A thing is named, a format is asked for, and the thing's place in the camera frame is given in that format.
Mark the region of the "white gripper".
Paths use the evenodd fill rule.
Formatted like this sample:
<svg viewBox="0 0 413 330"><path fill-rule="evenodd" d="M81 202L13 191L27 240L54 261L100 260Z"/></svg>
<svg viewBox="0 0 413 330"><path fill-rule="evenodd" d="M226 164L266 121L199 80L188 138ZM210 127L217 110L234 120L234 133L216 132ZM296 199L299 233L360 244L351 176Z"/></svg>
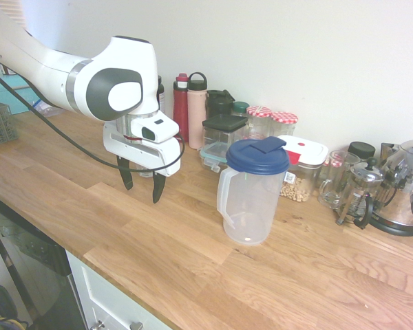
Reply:
<svg viewBox="0 0 413 330"><path fill-rule="evenodd" d="M118 170L127 190L133 188L130 161L149 170L163 169L153 172L153 202L159 202L166 183L166 177L177 173L180 169L180 145L174 137L159 144L148 140L130 141L119 133L116 122L105 122L103 127L103 144L107 151L116 156Z"/></svg>

